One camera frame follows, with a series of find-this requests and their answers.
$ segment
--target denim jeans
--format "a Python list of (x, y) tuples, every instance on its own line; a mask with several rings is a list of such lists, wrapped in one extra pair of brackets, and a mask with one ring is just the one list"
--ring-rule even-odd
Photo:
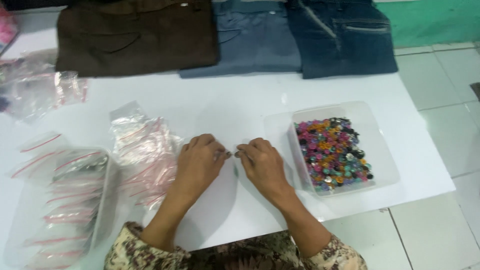
[(304, 79), (398, 71), (390, 21), (372, 0), (290, 0)]
[(180, 70), (180, 77), (300, 70), (300, 53), (288, 26), (284, 3), (228, 0), (212, 5), (220, 60), (214, 66)]

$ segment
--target clear plastic container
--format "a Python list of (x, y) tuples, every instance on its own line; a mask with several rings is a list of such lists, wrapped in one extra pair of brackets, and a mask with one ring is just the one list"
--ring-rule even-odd
[[(301, 153), (294, 123), (313, 121), (315, 119), (323, 120), (332, 117), (346, 117), (352, 121), (352, 128), (360, 134), (358, 146), (365, 151), (365, 159), (372, 165), (374, 178), (367, 182), (336, 187), (333, 191), (316, 192)], [(400, 181), (400, 174), (382, 131), (378, 127), (370, 107), (363, 101), (351, 101), (297, 110), (293, 112), (292, 123), (287, 135), (293, 160), (299, 174), (301, 189), (316, 194), (320, 198), (384, 187)]]
[[(89, 249), (85, 254), (97, 247), (110, 235), (115, 218), (117, 204), (117, 188), (119, 184), (119, 167), (111, 157), (111, 153), (98, 147), (76, 147), (79, 150), (98, 150), (108, 155), (107, 170), (101, 194), (98, 214), (94, 224), (92, 237), (89, 239)], [(35, 256), (42, 250), (41, 246), (25, 247), (24, 243), (29, 237), (45, 224), (44, 217), (52, 208), (46, 206), (51, 198), (48, 185), (38, 185), (25, 181), (19, 204), (16, 209), (12, 227), (3, 253), (4, 261), (11, 267), (27, 267)]]

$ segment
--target person's right hand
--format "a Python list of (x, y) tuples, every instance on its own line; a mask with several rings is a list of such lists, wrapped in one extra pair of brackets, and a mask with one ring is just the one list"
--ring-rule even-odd
[(269, 141), (256, 138), (238, 145), (239, 157), (248, 179), (274, 206), (293, 191), (285, 178), (283, 160)]

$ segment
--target brown pants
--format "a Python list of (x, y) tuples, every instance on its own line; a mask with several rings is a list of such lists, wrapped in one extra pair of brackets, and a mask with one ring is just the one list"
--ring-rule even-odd
[(210, 0), (80, 2), (58, 19), (57, 71), (126, 76), (216, 64)]

